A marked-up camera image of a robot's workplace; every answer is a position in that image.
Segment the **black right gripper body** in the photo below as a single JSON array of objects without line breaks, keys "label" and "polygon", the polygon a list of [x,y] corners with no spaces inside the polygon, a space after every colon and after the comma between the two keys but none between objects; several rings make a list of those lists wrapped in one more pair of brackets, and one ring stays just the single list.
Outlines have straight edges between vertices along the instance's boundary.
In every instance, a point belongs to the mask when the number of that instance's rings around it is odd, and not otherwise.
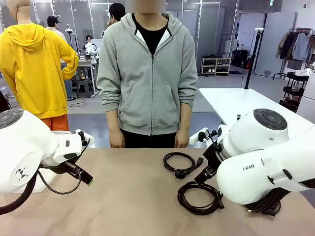
[{"label": "black right gripper body", "polygon": [[219,165],[222,162],[219,154],[222,151],[221,145],[211,144],[206,151],[203,153],[204,157],[207,159],[208,164],[203,172],[206,173],[216,173]]}]

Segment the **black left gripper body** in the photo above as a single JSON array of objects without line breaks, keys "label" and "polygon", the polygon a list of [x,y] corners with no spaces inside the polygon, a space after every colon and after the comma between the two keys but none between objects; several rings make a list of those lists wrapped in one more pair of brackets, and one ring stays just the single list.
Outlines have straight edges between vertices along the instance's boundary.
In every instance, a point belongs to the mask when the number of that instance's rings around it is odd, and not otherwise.
[{"label": "black left gripper body", "polygon": [[58,175],[68,173],[72,176],[79,176],[79,170],[77,168],[77,165],[69,161],[63,162],[57,166],[48,166],[48,165],[40,164],[39,168],[49,169]]}]

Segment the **person's left hand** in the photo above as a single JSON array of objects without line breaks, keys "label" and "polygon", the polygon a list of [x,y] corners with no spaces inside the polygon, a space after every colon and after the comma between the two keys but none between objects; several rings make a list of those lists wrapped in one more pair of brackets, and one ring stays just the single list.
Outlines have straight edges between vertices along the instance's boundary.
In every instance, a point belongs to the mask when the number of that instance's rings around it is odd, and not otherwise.
[{"label": "person's left hand", "polygon": [[180,128],[175,136],[174,148],[186,148],[189,143],[189,130]]}]

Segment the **person's right hand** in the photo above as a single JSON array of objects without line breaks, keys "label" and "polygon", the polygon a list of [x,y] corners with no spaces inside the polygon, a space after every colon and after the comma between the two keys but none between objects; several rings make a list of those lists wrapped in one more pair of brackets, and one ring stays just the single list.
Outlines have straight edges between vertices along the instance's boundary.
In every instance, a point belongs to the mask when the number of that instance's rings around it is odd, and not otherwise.
[{"label": "person's right hand", "polygon": [[111,148],[125,148],[125,138],[120,128],[109,129],[109,142]]}]

